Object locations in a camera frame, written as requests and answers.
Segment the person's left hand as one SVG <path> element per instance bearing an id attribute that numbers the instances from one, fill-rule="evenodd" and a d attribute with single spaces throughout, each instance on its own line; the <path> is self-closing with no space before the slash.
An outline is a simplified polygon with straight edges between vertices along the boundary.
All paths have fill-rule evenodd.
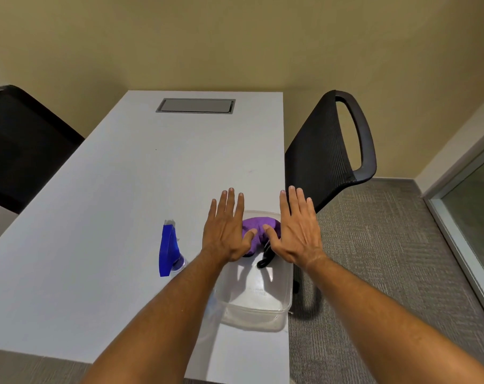
<path id="1" fill-rule="evenodd" d="M 203 230 L 203 239 L 200 255 L 207 255 L 223 264 L 235 262 L 243 257 L 242 252 L 242 227 L 245 210 L 245 198 L 243 193 L 235 196 L 235 208 L 233 219 L 225 220 L 225 192 L 223 190 L 220 199 L 217 200 L 217 213 L 213 221 L 206 220 Z"/>

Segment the person's right hand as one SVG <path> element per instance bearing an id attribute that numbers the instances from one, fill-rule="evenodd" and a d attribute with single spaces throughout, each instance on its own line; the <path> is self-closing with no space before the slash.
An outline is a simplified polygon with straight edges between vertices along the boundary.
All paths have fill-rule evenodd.
<path id="1" fill-rule="evenodd" d="M 317 221 L 316 226 L 310 226 L 307 221 L 307 198 L 301 189 L 301 220 L 296 223 L 290 218 L 289 189 L 288 193 L 279 194 L 281 211 L 281 246 L 273 249 L 288 263 L 293 263 L 307 273 L 311 273 L 315 265 L 325 260 L 322 249 L 322 235 Z"/>

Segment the person's left forearm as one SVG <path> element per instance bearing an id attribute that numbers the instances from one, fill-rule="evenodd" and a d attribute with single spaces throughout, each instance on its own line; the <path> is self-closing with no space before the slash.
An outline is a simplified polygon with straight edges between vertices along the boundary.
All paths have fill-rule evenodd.
<path id="1" fill-rule="evenodd" d="M 183 384 L 229 250 L 213 245 L 173 278 L 99 355 L 81 384 Z"/>

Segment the person's right forearm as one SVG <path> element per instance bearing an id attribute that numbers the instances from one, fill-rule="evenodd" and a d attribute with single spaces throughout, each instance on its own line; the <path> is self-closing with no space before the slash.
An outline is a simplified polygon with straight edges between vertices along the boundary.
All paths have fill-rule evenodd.
<path id="1" fill-rule="evenodd" d="M 479 361 L 323 251 L 307 252 L 301 267 L 379 384 L 484 384 Z"/>

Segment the purple cloth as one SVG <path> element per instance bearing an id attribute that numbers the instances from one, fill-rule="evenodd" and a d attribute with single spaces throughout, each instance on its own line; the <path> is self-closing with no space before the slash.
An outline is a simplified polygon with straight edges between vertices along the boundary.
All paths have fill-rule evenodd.
<path id="1" fill-rule="evenodd" d="M 274 229 L 278 238 L 281 238 L 281 223 L 279 220 L 270 217 L 254 217 L 243 220 L 242 237 L 252 230 L 256 230 L 255 236 L 251 240 L 251 247 L 243 255 L 244 258 L 252 257 L 254 254 L 265 251 L 265 247 L 270 244 L 270 239 L 265 232 L 264 225 L 269 225 Z"/>

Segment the clear plastic container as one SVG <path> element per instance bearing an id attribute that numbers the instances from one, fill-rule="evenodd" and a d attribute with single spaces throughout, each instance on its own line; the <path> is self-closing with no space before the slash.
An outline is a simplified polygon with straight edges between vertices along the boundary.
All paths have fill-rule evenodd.
<path id="1" fill-rule="evenodd" d="M 246 210 L 243 220 L 270 217 L 280 221 L 280 214 Z M 275 255 L 264 269 L 257 263 L 260 251 L 227 264 L 216 282 L 214 296 L 223 310 L 220 322 L 234 328 L 279 332 L 285 328 L 292 304 L 293 265 Z"/>

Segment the blue spray bottle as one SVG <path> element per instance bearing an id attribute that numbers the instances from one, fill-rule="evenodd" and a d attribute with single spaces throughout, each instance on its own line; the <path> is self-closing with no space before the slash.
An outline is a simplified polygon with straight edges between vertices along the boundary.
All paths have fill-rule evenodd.
<path id="1" fill-rule="evenodd" d="M 165 220 L 162 227 L 158 264 L 160 277 L 174 277 L 187 266 L 187 260 L 178 247 L 175 221 L 172 219 Z"/>

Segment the black mesh office chair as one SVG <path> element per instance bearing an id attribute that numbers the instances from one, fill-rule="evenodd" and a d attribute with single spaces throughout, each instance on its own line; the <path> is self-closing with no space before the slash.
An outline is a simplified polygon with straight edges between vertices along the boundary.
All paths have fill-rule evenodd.
<path id="1" fill-rule="evenodd" d="M 0 86 L 0 206 L 20 214 L 84 140 L 21 88 Z"/>
<path id="2" fill-rule="evenodd" d="M 337 102 L 348 109 L 358 134 L 358 169 L 352 169 L 348 158 Z M 373 178 L 376 159 L 371 130 L 360 105 L 350 93 L 331 90 L 322 96 L 284 154 L 285 188 L 302 188 L 318 213 L 344 189 Z"/>

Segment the glass door with white frame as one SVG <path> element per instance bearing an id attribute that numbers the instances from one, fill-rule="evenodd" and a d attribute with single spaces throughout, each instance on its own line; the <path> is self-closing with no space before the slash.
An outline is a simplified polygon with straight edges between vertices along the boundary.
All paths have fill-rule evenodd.
<path id="1" fill-rule="evenodd" d="M 484 309 L 484 135 L 424 200 Z"/>

